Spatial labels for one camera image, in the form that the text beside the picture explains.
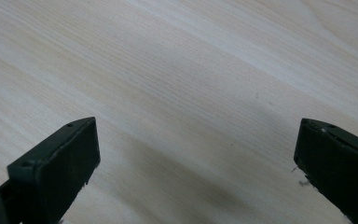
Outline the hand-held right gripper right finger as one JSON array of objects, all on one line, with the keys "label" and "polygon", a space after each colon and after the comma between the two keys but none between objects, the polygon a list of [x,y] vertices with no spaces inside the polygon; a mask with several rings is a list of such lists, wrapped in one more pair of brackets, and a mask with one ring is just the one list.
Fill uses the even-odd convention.
[{"label": "hand-held right gripper right finger", "polygon": [[294,161],[306,178],[353,224],[358,224],[358,136],[302,119]]}]

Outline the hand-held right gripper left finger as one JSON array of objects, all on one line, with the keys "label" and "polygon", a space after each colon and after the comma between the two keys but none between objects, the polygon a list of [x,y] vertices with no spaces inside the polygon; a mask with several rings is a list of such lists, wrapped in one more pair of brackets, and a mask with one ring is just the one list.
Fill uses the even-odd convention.
[{"label": "hand-held right gripper left finger", "polygon": [[100,161],[96,118],[62,126],[7,167],[9,224],[58,224]]}]

